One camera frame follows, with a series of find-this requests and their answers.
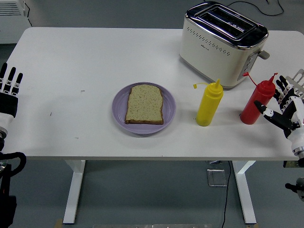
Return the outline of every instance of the mustard bottle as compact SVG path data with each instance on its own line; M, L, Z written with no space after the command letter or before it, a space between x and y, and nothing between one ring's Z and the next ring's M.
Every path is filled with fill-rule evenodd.
M211 123L223 94L223 87L219 83L219 79L207 85L196 116L198 125L208 126Z

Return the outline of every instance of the gray floor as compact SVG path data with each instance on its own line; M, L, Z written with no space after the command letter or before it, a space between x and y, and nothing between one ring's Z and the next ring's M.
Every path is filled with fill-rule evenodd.
M115 27L181 29L185 11L202 1L154 0L26 0L34 27ZM229 4L232 0L220 0ZM263 12L281 11L276 0L249 0ZM265 25L269 30L304 33L304 2L280 0L285 12L270 17L255 7L236 3L231 7ZM14 45L0 45L0 64ZM79 207L71 228L95 224L211 224L221 227L226 188L209 187L205 161L87 161ZM303 169L285 169L282 161L256 162L247 171L256 219L260 228L303 227L304 202L285 189L304 176ZM64 161L29 160L11 180L10 194L18 206L12 228L54 227L63 218L72 171ZM232 172L228 188L225 227L245 228L238 191Z

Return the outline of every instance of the bread crust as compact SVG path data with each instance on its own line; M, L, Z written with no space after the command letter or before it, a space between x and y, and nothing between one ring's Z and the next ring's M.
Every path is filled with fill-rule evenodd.
M129 99L130 99L130 95L132 93L134 87L131 88L130 93L129 93L129 97L128 97L128 102L127 102L127 112L125 115L125 119L124 122L125 124L154 124L154 125L163 125L164 121L163 121L163 114L162 114L162 107L163 107L163 95L162 95L162 91L160 88L156 87L159 89L160 91L160 95L161 95L161 108L160 108L160 114L161 114L161 120L159 121L153 121L153 120L134 120L134 119L128 119L127 120L127 114L128 114L128 110L129 110Z

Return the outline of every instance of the red squeeze bottle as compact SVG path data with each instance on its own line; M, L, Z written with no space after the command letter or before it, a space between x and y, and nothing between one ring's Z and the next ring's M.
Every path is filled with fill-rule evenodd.
M260 82L253 94L251 95L247 105L241 113L240 119L245 124L254 124L261 113L258 111L257 107L253 103L255 100L258 100L263 105L267 105L272 96L276 92L275 84L272 82L277 73L275 73L269 81Z

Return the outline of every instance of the yellow nozzle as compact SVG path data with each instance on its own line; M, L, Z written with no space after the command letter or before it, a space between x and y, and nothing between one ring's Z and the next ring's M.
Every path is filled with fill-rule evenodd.
M219 79L218 79L217 82L215 83L215 88L217 89L219 85L220 85L220 83L219 83Z

